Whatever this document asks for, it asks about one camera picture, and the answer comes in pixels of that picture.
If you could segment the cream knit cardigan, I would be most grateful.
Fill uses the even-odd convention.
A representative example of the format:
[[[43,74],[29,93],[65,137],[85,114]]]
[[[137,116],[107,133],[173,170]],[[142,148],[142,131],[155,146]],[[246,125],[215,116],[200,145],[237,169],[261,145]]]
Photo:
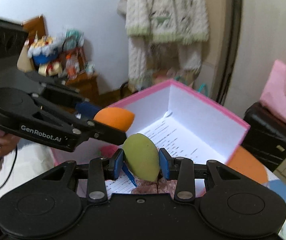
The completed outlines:
[[[210,36],[205,0],[127,0],[129,87],[150,87],[156,75],[187,85],[198,77]]]

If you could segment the beige canvas tote bag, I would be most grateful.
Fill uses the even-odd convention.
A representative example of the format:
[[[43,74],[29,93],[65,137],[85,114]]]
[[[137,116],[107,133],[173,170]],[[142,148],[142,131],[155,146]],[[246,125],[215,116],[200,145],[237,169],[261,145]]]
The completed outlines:
[[[124,18],[126,17],[127,0],[119,0],[119,2],[117,4],[117,13]]]

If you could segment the printed paper sheet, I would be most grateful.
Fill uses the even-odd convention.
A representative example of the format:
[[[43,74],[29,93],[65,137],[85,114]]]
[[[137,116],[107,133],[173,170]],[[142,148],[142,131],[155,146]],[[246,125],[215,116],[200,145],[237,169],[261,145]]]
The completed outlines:
[[[151,139],[155,146],[165,148],[172,157],[186,157],[196,164],[206,164],[207,160],[214,159],[225,163],[227,157],[221,155],[211,148],[206,142],[178,123],[174,118],[161,118],[150,126],[140,130],[141,133]],[[128,176],[121,170],[121,174],[116,181],[105,181],[108,198],[113,193],[131,194],[135,189],[134,184]],[[201,196],[205,191],[203,179],[195,180],[196,196]]]

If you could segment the pink cardboard box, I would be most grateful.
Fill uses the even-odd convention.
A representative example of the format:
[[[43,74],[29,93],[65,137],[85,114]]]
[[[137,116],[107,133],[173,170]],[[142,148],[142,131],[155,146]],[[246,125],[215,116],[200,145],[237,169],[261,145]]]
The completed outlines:
[[[172,117],[227,157],[227,164],[250,128],[242,118],[195,90],[168,80],[120,100],[110,107],[124,108],[135,114],[127,136],[138,133],[161,118]],[[90,139],[73,153],[53,150],[58,164],[72,159],[87,164],[99,157],[101,147],[109,145]]]

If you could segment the grey wooden wardrobe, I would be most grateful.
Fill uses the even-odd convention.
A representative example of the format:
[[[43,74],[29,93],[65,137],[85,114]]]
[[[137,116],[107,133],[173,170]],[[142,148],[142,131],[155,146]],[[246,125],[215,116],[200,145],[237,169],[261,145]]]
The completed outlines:
[[[276,60],[286,61],[286,0],[242,0],[238,50],[224,106],[243,117],[259,101]]]

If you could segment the black clothes rack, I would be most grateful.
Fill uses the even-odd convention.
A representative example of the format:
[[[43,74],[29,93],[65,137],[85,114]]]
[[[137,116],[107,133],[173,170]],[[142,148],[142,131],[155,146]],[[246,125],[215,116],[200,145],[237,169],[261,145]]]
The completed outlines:
[[[227,98],[236,61],[242,22],[242,0],[231,0],[231,20],[224,72],[217,95],[217,102],[223,105]]]

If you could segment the blue wet wipes pack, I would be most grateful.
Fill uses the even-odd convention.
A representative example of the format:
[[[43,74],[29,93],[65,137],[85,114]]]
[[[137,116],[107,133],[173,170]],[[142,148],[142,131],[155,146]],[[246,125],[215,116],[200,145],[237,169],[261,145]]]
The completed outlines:
[[[129,169],[127,168],[127,165],[124,163],[122,166],[122,170],[124,172],[124,174],[128,177],[128,179],[131,181],[131,183],[137,187],[136,181],[134,176],[131,174],[131,172],[129,171]]]

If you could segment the green plush mango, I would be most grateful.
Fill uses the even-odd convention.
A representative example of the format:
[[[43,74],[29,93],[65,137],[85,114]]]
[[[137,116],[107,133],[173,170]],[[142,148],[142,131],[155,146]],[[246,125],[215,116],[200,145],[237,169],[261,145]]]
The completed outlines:
[[[159,175],[159,153],[155,144],[143,134],[127,138],[122,149],[127,167],[139,179],[155,182]]]

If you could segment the pink strawberry plush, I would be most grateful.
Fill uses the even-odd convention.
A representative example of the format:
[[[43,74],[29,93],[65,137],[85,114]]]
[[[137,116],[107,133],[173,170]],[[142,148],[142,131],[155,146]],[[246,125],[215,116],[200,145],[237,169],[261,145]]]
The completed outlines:
[[[117,150],[118,147],[115,145],[106,145],[100,148],[99,153],[102,157],[111,158]]]

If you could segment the black suitcase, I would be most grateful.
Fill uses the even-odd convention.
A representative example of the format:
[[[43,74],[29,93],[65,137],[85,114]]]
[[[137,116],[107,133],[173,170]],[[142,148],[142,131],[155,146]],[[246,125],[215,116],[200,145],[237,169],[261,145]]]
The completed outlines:
[[[241,146],[270,171],[286,159],[286,123],[256,102],[245,112],[243,120],[250,125]]]

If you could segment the wooden side cabinet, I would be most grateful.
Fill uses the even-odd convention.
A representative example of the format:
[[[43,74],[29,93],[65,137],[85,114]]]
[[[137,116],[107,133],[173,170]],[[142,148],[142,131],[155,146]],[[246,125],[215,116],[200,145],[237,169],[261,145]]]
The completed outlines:
[[[97,74],[86,73],[86,57],[77,34],[68,37],[47,35],[42,15],[22,23],[28,32],[26,44],[20,55],[26,63],[18,63],[24,72],[36,72],[37,77],[64,81],[63,84],[78,89],[80,94],[94,102],[98,98]]]

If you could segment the orange plush fruit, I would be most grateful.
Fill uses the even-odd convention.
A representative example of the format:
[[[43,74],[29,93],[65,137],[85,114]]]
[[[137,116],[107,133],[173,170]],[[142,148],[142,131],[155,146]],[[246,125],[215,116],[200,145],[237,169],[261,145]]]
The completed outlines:
[[[135,114],[129,110],[118,107],[101,109],[93,118],[95,121],[127,132],[135,119]]]

